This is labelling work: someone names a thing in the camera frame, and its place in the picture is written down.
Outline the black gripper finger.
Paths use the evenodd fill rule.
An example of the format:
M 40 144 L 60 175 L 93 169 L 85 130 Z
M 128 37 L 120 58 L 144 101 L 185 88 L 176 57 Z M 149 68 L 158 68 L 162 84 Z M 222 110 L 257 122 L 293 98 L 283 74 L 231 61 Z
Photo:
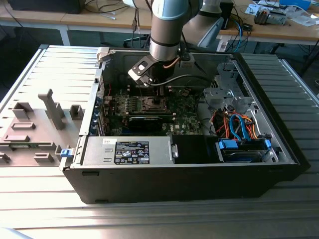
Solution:
M 154 90 L 155 90 L 154 104 L 164 103 L 164 100 L 165 100 L 165 86 L 154 87 Z

